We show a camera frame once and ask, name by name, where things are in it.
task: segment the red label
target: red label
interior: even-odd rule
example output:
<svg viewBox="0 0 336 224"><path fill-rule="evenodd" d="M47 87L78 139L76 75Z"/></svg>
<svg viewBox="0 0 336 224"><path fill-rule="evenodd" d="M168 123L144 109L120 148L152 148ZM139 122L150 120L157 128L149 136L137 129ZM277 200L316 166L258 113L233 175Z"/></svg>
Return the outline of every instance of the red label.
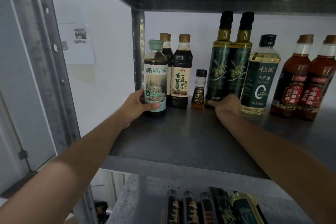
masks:
<svg viewBox="0 0 336 224"><path fill-rule="evenodd" d="M299 102L303 86L297 84L290 84L283 94L282 101L287 104L297 104Z"/></svg>
<svg viewBox="0 0 336 224"><path fill-rule="evenodd" d="M317 106L320 103L321 94L322 87L308 85L303 93L300 103L304 105Z"/></svg>
<svg viewBox="0 0 336 224"><path fill-rule="evenodd" d="M310 81L317 82L317 83L325 83L327 81L327 78L313 77L310 79Z"/></svg>
<svg viewBox="0 0 336 224"><path fill-rule="evenodd" d="M305 82L306 79L307 79L307 76L293 75L292 81L293 82Z"/></svg>

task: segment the left hand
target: left hand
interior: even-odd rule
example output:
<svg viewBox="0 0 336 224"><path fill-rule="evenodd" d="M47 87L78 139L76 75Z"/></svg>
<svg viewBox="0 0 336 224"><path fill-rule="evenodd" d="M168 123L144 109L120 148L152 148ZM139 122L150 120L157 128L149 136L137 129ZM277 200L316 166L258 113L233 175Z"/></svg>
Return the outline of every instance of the left hand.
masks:
<svg viewBox="0 0 336 224"><path fill-rule="evenodd" d="M126 122L127 128L133 120L139 117L143 112L158 109L161 104L149 103L142 104L140 98L144 96L144 89L137 90L129 95L122 107L117 111Z"/></svg>

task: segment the lower shelf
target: lower shelf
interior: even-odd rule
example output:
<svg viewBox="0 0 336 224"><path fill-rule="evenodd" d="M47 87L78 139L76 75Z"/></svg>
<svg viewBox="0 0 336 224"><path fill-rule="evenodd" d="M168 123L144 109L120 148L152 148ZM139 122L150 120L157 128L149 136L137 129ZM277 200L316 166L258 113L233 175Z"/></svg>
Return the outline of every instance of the lower shelf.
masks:
<svg viewBox="0 0 336 224"><path fill-rule="evenodd" d="M190 190L197 201L200 192L209 191L208 187L197 184L130 175L107 224L160 223L162 201L169 189L174 189L179 198ZM312 224L293 200L272 197L256 197L256 200L269 224Z"/></svg>

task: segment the human hand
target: human hand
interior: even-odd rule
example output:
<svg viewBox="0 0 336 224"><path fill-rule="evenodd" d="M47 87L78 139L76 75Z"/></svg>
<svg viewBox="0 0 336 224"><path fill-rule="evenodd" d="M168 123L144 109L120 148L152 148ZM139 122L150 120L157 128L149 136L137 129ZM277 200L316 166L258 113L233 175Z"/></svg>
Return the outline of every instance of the human hand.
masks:
<svg viewBox="0 0 336 224"><path fill-rule="evenodd" d="M158 109L160 103L143 104L140 98L144 96L144 89L137 90L129 95L125 103L117 111L118 115L126 122L127 128L133 120L139 117L143 112Z"/></svg>
<svg viewBox="0 0 336 224"><path fill-rule="evenodd" d="M221 101L210 100L208 103L215 107L215 111L218 117L228 112L239 115L242 108L240 105L240 99L237 98L237 96L234 94L229 94Z"/></svg>

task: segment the beige label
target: beige label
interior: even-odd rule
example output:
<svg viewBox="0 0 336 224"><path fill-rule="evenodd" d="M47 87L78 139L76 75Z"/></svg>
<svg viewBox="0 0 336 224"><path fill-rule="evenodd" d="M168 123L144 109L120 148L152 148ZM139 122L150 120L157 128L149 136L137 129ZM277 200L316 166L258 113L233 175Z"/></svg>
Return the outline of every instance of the beige label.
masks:
<svg viewBox="0 0 336 224"><path fill-rule="evenodd" d="M174 97L188 97L191 68L173 67L171 72L170 94Z"/></svg>
<svg viewBox="0 0 336 224"><path fill-rule="evenodd" d="M171 67L168 67L167 95L170 95Z"/></svg>

